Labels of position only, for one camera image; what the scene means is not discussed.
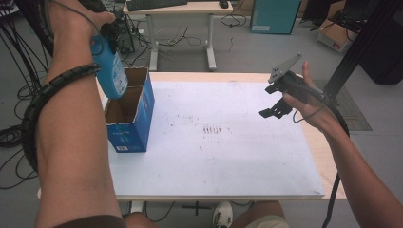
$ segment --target white shoe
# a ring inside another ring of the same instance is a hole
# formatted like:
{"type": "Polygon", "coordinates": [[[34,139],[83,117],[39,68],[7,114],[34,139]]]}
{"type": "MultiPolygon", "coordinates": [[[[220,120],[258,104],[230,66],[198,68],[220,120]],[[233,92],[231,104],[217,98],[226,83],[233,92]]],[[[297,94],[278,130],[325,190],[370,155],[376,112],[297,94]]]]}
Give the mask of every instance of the white shoe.
{"type": "Polygon", "coordinates": [[[213,227],[228,228],[232,224],[232,206],[229,202],[221,202],[214,211],[213,227]]]}

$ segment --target cardboard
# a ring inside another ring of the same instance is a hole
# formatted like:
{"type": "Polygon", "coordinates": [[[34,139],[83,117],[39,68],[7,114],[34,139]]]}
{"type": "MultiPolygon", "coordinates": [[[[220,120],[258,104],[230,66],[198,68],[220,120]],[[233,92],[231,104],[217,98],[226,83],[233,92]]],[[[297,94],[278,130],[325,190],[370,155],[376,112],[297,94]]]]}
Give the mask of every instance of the cardboard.
{"type": "Polygon", "coordinates": [[[107,136],[118,153],[145,152],[155,102],[151,81],[147,68],[127,68],[125,72],[125,95],[106,104],[107,136]]]}
{"type": "Polygon", "coordinates": [[[357,33],[354,33],[332,21],[336,14],[344,8],[345,1],[333,3],[329,8],[328,19],[319,27],[318,41],[333,50],[342,53],[349,49],[357,33]]]}

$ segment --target spray bottle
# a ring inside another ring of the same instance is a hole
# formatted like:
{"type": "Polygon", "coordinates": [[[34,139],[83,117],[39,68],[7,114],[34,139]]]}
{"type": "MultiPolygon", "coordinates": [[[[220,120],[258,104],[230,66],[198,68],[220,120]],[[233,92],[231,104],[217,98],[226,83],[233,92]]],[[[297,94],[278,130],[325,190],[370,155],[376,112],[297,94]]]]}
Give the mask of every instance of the spray bottle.
{"type": "Polygon", "coordinates": [[[102,35],[92,37],[91,46],[94,62],[101,66],[96,73],[104,94],[109,99],[121,98],[127,89],[127,77],[118,52],[102,35]]]}

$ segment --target gray floor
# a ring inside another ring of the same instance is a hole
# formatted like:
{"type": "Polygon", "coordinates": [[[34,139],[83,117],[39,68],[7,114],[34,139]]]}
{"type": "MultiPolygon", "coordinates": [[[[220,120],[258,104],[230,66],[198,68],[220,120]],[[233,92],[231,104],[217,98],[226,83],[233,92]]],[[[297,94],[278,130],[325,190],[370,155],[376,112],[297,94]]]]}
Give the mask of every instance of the gray floor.
{"type": "MultiPolygon", "coordinates": [[[[16,26],[24,39],[36,53],[43,56],[36,36],[28,24],[20,16],[14,16],[16,26]]],[[[343,55],[316,40],[317,31],[309,31],[309,23],[296,23],[292,35],[252,34],[248,23],[243,27],[229,28],[216,18],[214,27],[214,48],[218,69],[216,72],[258,72],[268,73],[271,66],[281,63],[298,51],[303,53],[303,60],[311,63],[312,75],[316,79],[329,79],[341,61],[343,55]]],[[[165,28],[158,37],[160,43],[177,37],[184,28],[165,28]]],[[[186,37],[206,38],[206,28],[189,28],[186,37]]],[[[14,107],[18,102],[16,94],[25,85],[15,63],[10,57],[5,45],[0,43],[0,129],[20,120],[14,115],[14,107]]],[[[135,66],[147,66],[149,52],[135,66]]],[[[206,71],[207,59],[203,46],[190,46],[187,41],[181,41],[176,47],[162,48],[159,60],[159,71],[206,71]]],[[[300,72],[302,61],[292,68],[300,72]]],[[[403,173],[403,85],[376,85],[358,67],[345,85],[354,98],[373,131],[352,132],[352,139],[364,154],[368,163],[379,177],[390,187],[395,195],[403,201],[403,184],[400,174],[403,173]]],[[[22,115],[26,103],[18,105],[17,114],[22,115]]],[[[0,149],[0,162],[5,162],[20,148],[0,149]]],[[[2,187],[18,182],[14,167],[22,154],[12,160],[12,163],[0,171],[2,187]]],[[[30,172],[23,160],[21,175],[30,172]]],[[[0,227],[32,227],[38,211],[39,201],[36,198],[38,180],[27,180],[10,190],[0,191],[0,227]]],[[[201,202],[210,210],[200,210],[195,216],[195,210],[182,209],[184,205],[195,202],[176,202],[168,216],[159,222],[162,227],[211,227],[211,220],[217,202],[201,202]]],[[[327,200],[285,200],[281,202],[291,227],[319,227],[326,215],[327,200]]],[[[160,219],[168,211],[171,202],[150,202],[147,207],[152,219],[160,219]]],[[[247,209],[247,206],[234,205],[235,215],[247,209]]],[[[121,202],[123,213],[127,203],[121,202]]],[[[329,227],[358,227],[346,200],[338,200],[335,205],[333,219],[329,227]]]]}

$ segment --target white table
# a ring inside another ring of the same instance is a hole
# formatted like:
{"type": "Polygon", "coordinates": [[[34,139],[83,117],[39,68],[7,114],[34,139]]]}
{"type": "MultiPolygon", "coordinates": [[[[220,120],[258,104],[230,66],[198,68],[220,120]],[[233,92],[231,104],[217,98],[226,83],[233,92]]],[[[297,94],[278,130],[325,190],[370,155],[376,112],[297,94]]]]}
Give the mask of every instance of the white table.
{"type": "Polygon", "coordinates": [[[180,27],[180,26],[208,26],[208,39],[206,51],[210,70],[217,68],[213,49],[213,16],[214,14],[229,14],[232,6],[228,2],[228,9],[222,9],[218,2],[188,2],[187,5],[148,9],[139,11],[128,11],[124,6],[124,13],[129,15],[145,14],[151,41],[150,71],[157,70],[158,42],[154,38],[154,28],[159,27],[180,27]]]}
{"type": "Polygon", "coordinates": [[[280,96],[268,95],[267,83],[161,82],[153,75],[158,73],[151,73],[156,103],[147,152],[118,154],[109,145],[119,200],[325,195],[301,125],[258,114],[280,96]]]}

